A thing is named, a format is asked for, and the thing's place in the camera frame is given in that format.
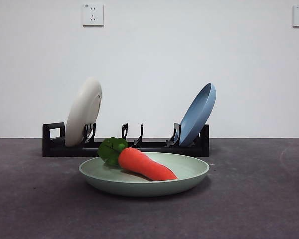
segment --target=plate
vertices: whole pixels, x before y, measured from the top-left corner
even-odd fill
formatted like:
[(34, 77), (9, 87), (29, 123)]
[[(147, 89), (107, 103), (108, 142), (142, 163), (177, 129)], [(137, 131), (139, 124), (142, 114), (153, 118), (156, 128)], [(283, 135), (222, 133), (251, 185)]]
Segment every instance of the plate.
[(152, 160), (171, 169), (178, 179), (150, 181), (125, 171), (120, 167), (107, 166), (100, 157), (83, 162), (79, 171), (93, 187), (111, 194), (153, 197), (186, 191), (198, 185), (206, 176), (209, 165), (197, 158), (171, 153), (145, 153)]
[(216, 101), (216, 88), (208, 83), (191, 103), (180, 125), (179, 145), (190, 146), (205, 126)]
[(100, 83), (89, 77), (76, 95), (65, 128), (65, 146), (79, 145), (83, 140), (86, 124), (95, 123), (100, 109), (102, 88)]

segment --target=gray floor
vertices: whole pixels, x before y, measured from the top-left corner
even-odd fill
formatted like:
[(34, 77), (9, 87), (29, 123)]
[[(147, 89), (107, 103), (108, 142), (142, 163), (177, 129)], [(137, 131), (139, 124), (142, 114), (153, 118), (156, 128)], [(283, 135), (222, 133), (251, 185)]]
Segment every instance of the gray floor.
[(299, 139), (211, 139), (208, 176), (156, 198), (100, 192), (40, 139), (0, 139), (0, 239), (299, 239)]

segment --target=green leaves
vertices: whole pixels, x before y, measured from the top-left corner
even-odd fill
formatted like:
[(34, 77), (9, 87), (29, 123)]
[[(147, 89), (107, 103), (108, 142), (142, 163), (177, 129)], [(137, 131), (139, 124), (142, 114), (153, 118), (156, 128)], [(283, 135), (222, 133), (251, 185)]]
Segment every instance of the green leaves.
[(109, 165), (119, 165), (119, 155), (127, 147), (129, 147), (128, 143), (122, 138), (107, 138), (101, 143), (98, 155)]

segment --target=plastic carrot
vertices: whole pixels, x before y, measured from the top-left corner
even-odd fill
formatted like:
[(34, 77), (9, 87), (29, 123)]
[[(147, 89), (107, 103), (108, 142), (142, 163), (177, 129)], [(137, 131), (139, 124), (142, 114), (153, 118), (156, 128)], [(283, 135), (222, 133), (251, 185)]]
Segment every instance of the plastic carrot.
[(151, 160), (135, 148), (128, 148), (128, 143), (121, 138), (105, 139), (98, 149), (98, 155), (107, 164), (119, 165), (154, 181), (177, 179), (169, 168)]
[(123, 169), (140, 173), (154, 181), (177, 179), (169, 168), (151, 160), (135, 148), (126, 148), (120, 153), (119, 165)]

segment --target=black dish rack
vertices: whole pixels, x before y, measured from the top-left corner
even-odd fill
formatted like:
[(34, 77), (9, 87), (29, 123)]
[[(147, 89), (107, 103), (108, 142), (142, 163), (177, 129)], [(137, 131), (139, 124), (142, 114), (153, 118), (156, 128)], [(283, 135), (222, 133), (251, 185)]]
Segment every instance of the black dish rack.
[[(127, 140), (129, 147), (136, 148), (141, 152), (163, 152), (175, 153), (193, 157), (209, 157), (209, 125), (205, 125), (194, 142), (189, 147), (180, 147), (179, 139), (181, 135), (181, 125), (174, 124), (173, 136), (169, 139), (155, 139), (155, 141), (143, 138), (143, 127), (141, 124), (141, 134), (138, 139), (127, 139), (128, 124), (122, 125), (122, 138)], [(60, 129), (60, 136), (51, 138), (50, 130)], [(65, 125), (64, 123), (51, 123), (42, 126), (42, 156), (43, 157), (97, 157), (98, 148), (103, 139), (94, 138), (96, 124), (86, 124), (84, 126), (84, 138), (80, 145), (66, 147), (64, 143)]]

